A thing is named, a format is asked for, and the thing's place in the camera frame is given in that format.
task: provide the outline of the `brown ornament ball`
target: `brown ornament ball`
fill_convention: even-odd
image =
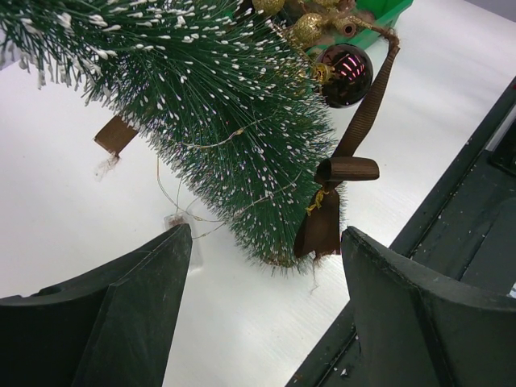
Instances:
[[[293,36],[304,46],[310,46],[323,36],[324,18],[318,14],[304,14],[293,25]]]
[[[274,16],[285,5],[285,0],[252,0],[255,10],[262,10],[266,16]]]
[[[352,44],[330,46],[317,62],[332,68],[331,79],[320,90],[329,107],[355,105],[369,91],[372,84],[372,62],[368,54]]]

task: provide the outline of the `white table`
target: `white table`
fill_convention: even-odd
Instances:
[[[359,156],[381,178],[347,188],[347,222],[390,244],[516,73],[516,24],[462,0],[415,0],[397,25],[402,51]],[[369,50],[376,68],[383,42]],[[354,110],[333,113],[341,136]],[[29,295],[137,248],[174,207],[156,158],[136,139],[101,181],[93,142],[111,118],[63,85],[36,89],[17,65],[0,72],[0,297]],[[178,180],[162,181],[175,197]],[[193,195],[185,189],[186,206]],[[192,211],[210,218],[196,202]],[[196,224],[196,232],[211,225]],[[282,386],[348,300],[332,257],[312,276],[271,277],[250,266],[223,228],[199,239],[165,386]]]

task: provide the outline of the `bottle brush tree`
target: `bottle brush tree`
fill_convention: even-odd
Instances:
[[[84,88],[160,158],[260,263],[293,255],[315,167],[330,148],[310,65],[269,20],[231,0],[3,0],[0,56]]]

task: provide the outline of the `black rubber edge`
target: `black rubber edge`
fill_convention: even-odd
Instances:
[[[470,140],[463,146],[446,172],[402,228],[389,248],[403,256],[411,256],[439,216],[463,176],[494,136],[501,123],[516,106],[516,77],[512,80]],[[352,307],[348,303],[330,325],[327,332],[298,368],[286,387],[318,387],[350,344],[355,342],[356,329]]]
[[[493,152],[491,164],[516,176],[516,121],[510,125],[506,135]]]

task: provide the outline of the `ribbon loop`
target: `ribbon loop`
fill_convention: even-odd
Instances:
[[[315,252],[316,260],[326,254],[340,254],[340,203],[336,188],[344,181],[370,181],[380,176],[378,164],[374,160],[353,157],[353,154],[371,130],[380,109],[390,70],[399,52],[398,39],[391,30],[363,21],[357,25],[377,31],[387,38],[389,54],[333,155],[317,167],[314,180],[322,188],[312,197],[296,234],[293,253],[297,258],[311,252]]]
[[[332,157],[317,167],[316,181],[342,183],[343,181],[369,181],[380,177],[376,161],[361,157]]]

